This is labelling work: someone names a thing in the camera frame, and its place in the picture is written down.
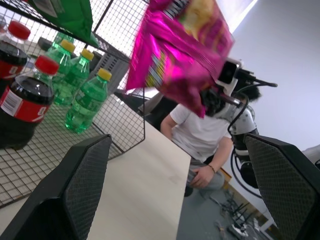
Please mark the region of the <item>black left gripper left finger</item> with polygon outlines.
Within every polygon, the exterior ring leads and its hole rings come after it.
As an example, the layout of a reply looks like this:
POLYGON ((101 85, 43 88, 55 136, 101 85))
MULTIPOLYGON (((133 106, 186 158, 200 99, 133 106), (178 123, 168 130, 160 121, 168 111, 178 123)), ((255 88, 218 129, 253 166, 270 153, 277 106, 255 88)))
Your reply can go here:
POLYGON ((2 240, 85 240, 101 198, 112 137, 73 145, 40 181, 1 234, 2 240))

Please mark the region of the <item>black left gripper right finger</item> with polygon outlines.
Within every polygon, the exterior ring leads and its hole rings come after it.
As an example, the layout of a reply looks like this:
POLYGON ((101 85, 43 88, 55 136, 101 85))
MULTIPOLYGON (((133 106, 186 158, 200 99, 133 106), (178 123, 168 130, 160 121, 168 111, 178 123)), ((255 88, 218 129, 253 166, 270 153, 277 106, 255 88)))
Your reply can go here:
POLYGON ((285 240, 320 238, 320 170, 294 145, 244 139, 262 200, 285 240))

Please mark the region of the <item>person's bare hand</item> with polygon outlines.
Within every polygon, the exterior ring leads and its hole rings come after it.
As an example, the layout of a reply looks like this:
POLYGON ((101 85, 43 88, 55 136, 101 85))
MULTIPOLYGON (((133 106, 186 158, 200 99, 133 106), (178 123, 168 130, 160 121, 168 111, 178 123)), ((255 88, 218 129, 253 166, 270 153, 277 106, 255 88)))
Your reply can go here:
POLYGON ((216 173, 210 165, 194 169, 193 172, 195 173, 195 177, 191 181, 190 185, 194 188, 200 189, 206 187, 216 173))

